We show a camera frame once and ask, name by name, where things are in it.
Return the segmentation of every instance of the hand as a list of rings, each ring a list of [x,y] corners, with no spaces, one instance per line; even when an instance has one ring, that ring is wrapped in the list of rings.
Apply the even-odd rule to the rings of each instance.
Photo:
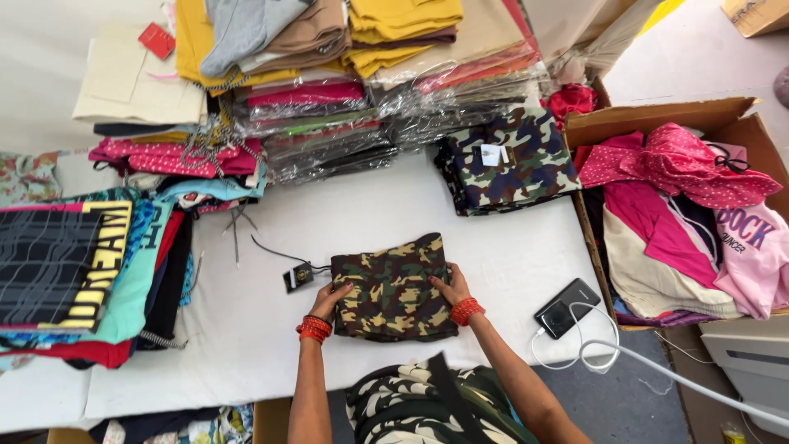
[[[331,316],[335,312],[335,304],[343,296],[353,290],[353,282],[348,281],[347,284],[341,286],[336,291],[332,291],[331,289],[334,286],[334,282],[329,282],[326,287],[321,288],[318,291],[318,296],[315,298],[315,305],[313,305],[312,310],[309,311],[312,316],[317,316],[330,324]]]
[[[466,284],[466,279],[463,277],[463,273],[461,273],[458,264],[447,262],[447,268],[449,268],[450,271],[449,285],[434,276],[430,276],[428,282],[430,282],[433,287],[438,288],[447,302],[454,306],[456,303],[470,298],[471,293],[469,293],[469,286]]]

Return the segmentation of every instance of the black hang tag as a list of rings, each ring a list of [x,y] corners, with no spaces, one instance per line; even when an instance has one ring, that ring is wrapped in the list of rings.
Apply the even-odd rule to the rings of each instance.
[[[301,264],[298,267],[293,267],[290,271],[282,275],[285,281],[285,289],[288,294],[298,290],[301,286],[309,284],[315,280],[315,275],[312,274],[312,267],[309,264]]]

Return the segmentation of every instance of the dark green camouflage clothing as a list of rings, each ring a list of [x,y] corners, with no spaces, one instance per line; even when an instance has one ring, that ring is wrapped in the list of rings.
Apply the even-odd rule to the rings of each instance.
[[[512,148],[514,166],[484,166],[483,144]],[[439,145],[434,163],[459,216],[508,213],[581,189],[547,108],[516,108],[486,125],[452,133]]]
[[[335,289],[347,280],[355,285],[337,302],[335,334],[378,342],[458,335],[449,303],[428,282],[430,276],[449,282],[439,233],[377,253],[334,256],[331,275]]]
[[[355,442],[364,444],[477,444],[470,433],[478,427],[490,443],[537,444],[510,410],[507,395],[491,368],[449,370],[473,415],[474,425],[461,425],[453,405],[440,392],[428,361],[374,371],[346,390],[346,413]]]

